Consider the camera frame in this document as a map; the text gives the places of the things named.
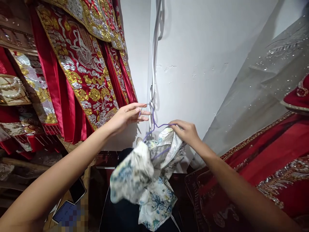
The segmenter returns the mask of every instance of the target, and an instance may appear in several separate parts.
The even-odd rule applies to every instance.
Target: smartphone
[[[77,205],[69,201],[65,201],[51,219],[56,223],[73,221],[72,215],[77,214],[74,213],[74,211],[76,212],[76,210]]]
[[[87,192],[81,178],[78,178],[69,189],[72,201],[76,204]]]

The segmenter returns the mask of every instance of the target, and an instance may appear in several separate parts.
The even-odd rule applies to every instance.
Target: hand
[[[201,142],[201,139],[199,138],[195,125],[193,123],[181,120],[174,120],[171,121],[169,124],[177,124],[182,128],[181,129],[175,125],[170,126],[179,136],[179,138],[181,138],[182,141],[186,142],[189,146],[193,147],[193,144]]]
[[[150,115],[150,112],[142,111],[139,116],[141,107],[143,108],[146,106],[147,104],[132,103],[121,107],[117,113],[104,125],[105,128],[108,128],[113,136],[123,131],[127,125],[133,122],[148,121],[149,119],[142,115]]]

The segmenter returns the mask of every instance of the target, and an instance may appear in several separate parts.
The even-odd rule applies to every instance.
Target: red embroidered garment
[[[0,67],[2,72],[0,75],[7,76],[2,78],[17,78],[16,72],[4,48],[0,47],[0,53]],[[3,137],[0,138],[1,146],[8,154],[17,151],[27,159],[31,159],[35,151],[41,149],[54,150],[60,147],[60,142],[57,139],[44,133],[42,125],[31,104],[0,106],[0,124],[2,127],[1,131],[4,131],[2,133]],[[18,142],[18,145],[9,139],[7,135],[14,138]]]
[[[288,113],[222,158],[287,215],[299,218],[309,209],[308,141],[309,118]],[[251,228],[207,167],[188,175],[185,182],[200,231]]]
[[[112,3],[99,1],[102,8],[98,8],[88,1],[76,2],[84,12],[104,12],[98,17],[101,25],[93,21],[98,36],[85,23],[93,19],[81,17],[77,8],[47,2],[57,7],[30,6],[36,47],[61,135],[76,143],[108,121],[119,107],[137,100]]]
[[[46,79],[38,56],[10,50],[21,74],[32,105],[48,135],[60,134]]]
[[[289,110],[305,113],[309,113],[309,74],[306,75],[299,83],[298,86],[291,91],[281,101]]]

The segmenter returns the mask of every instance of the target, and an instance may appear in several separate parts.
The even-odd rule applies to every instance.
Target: red hat
[[[309,115],[309,74],[281,101],[288,110]]]

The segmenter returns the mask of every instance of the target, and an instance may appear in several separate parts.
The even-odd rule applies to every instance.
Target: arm
[[[228,197],[255,228],[260,231],[301,231],[288,215],[251,186],[203,143],[194,124],[180,120],[170,123],[178,124],[183,128],[171,126],[177,135],[204,160]]]
[[[50,210],[101,151],[107,140],[132,122],[148,120],[139,116],[140,107],[144,106],[133,103],[120,108],[109,122],[44,172],[0,218],[0,231],[42,231]],[[142,111],[141,114],[150,115],[150,112]]]

